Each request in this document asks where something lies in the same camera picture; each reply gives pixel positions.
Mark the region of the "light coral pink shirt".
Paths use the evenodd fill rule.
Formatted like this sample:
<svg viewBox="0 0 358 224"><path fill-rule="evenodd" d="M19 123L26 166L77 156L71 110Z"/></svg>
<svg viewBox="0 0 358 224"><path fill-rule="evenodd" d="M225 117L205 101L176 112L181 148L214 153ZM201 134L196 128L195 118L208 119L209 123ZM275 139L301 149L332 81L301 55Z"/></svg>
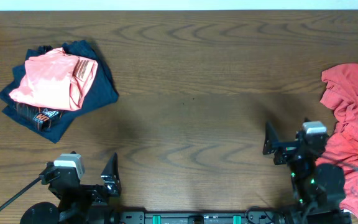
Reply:
<svg viewBox="0 0 358 224"><path fill-rule="evenodd" d="M9 96L18 103L66 111L82 108L98 69L98 62L56 48L29 57L25 75Z"/></svg>

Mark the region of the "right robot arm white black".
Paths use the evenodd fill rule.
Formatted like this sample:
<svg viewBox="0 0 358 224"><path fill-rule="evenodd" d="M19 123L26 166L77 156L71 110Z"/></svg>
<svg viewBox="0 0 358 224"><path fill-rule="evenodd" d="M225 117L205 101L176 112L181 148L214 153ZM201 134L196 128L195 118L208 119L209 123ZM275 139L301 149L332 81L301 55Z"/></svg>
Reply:
<svg viewBox="0 0 358 224"><path fill-rule="evenodd" d="M265 125L262 154L273 154L275 165L290 170L296 205L273 213L273 223L351 223L351 215L340 209L345 199L345 176L341 167L316 160L325 152L326 126L306 120L293 141L281 141L269 122Z"/></svg>

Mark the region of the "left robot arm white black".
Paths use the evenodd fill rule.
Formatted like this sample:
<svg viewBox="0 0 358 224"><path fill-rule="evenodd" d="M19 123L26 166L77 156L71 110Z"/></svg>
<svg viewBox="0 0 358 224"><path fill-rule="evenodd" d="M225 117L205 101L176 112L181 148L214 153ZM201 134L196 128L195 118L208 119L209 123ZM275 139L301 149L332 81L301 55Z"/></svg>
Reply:
<svg viewBox="0 0 358 224"><path fill-rule="evenodd" d="M121 194L117 154L113 154L101 173L103 185L81 183L85 174L83 158L74 151L48 162L39 174L41 184L60 202L40 202L31 206L21 223L120 223L120 214L110 204Z"/></svg>

